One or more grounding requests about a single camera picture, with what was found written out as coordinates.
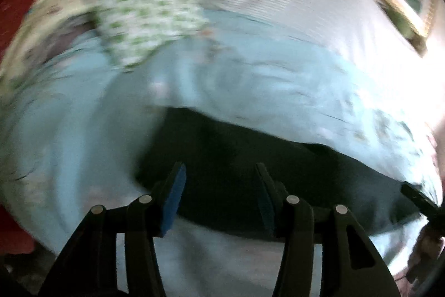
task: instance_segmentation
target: green and white patterned cloth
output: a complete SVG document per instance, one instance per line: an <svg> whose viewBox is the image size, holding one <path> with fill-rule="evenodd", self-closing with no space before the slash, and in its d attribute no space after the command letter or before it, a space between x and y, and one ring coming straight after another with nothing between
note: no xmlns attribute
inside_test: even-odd
<svg viewBox="0 0 445 297"><path fill-rule="evenodd" d="M112 62L131 67L168 41L206 24L200 0L87 0Z"/></svg>

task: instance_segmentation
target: silver screw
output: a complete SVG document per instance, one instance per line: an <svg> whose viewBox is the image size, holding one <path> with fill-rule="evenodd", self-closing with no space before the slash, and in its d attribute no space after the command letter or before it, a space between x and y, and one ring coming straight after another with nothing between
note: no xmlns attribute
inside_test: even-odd
<svg viewBox="0 0 445 297"><path fill-rule="evenodd" d="M102 205L95 205L91 208L91 212L93 214L101 214L104 211L104 207Z"/></svg>
<svg viewBox="0 0 445 297"><path fill-rule="evenodd" d="M346 208L344 205L337 205L335 207L335 210L340 214L346 214L348 212L348 208Z"/></svg>
<svg viewBox="0 0 445 297"><path fill-rule="evenodd" d="M141 197L139 197L139 203L141 204L148 204L151 201L151 196L149 195L143 195Z"/></svg>
<svg viewBox="0 0 445 297"><path fill-rule="evenodd" d="M289 204L298 204L300 202L300 198L296 195L290 195L286 198L286 201Z"/></svg>

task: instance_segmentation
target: pillow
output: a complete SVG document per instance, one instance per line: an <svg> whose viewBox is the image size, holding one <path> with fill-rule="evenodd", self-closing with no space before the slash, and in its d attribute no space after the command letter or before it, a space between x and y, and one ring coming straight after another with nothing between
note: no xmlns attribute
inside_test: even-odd
<svg viewBox="0 0 445 297"><path fill-rule="evenodd" d="M112 62L131 67L168 41L191 35L206 20L200 0L87 0Z"/></svg>

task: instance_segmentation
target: blue gripper pad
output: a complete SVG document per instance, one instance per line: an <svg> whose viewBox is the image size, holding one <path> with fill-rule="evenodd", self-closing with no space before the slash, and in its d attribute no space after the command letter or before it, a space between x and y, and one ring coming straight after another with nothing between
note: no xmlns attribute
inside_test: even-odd
<svg viewBox="0 0 445 297"><path fill-rule="evenodd" d="M160 223L160 234L159 237L163 237L168 230L172 227L174 217L176 216L177 209L179 208L179 202L181 201L182 192L184 191L184 187L186 185L186 167L184 164L177 162L170 176L168 177L164 186L163 192L168 192L166 188L169 187L170 184L170 192L167 195L164 195L161 200L163 203L161 205L162 208L162 219Z"/></svg>

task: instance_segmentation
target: light blue fabric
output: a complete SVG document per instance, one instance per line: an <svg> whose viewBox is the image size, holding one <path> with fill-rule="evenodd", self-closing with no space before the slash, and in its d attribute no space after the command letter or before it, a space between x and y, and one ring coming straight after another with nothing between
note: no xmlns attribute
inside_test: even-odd
<svg viewBox="0 0 445 297"><path fill-rule="evenodd" d="M166 106L190 107L290 141L329 145L389 177L420 183L441 202L440 180L421 151L415 123L394 100L382 98L366 75L288 29L231 12L207 11L206 17L211 31L162 47L128 73L110 67L97 33L88 32L23 85L2 122L1 193L44 245L60 252L91 206L119 207L144 193L133 175ZM405 267L424 223L419 219L372 238L393 272ZM187 296L184 285L191 296L205 295L199 287L204 282L187 278L198 267L181 254L190 248L185 235L208 248L226 236L180 221L179 231L174 227L156 242L172 296ZM173 266L169 258L175 253L184 264ZM224 255L212 256L214 266L223 267ZM118 263L122 278L123 259ZM215 276L202 273L205 283L219 288L211 282ZM244 278L240 271L227 273ZM256 283L255 275L245 278ZM253 289L252 295L271 294L273 278L266 280L262 292Z"/></svg>

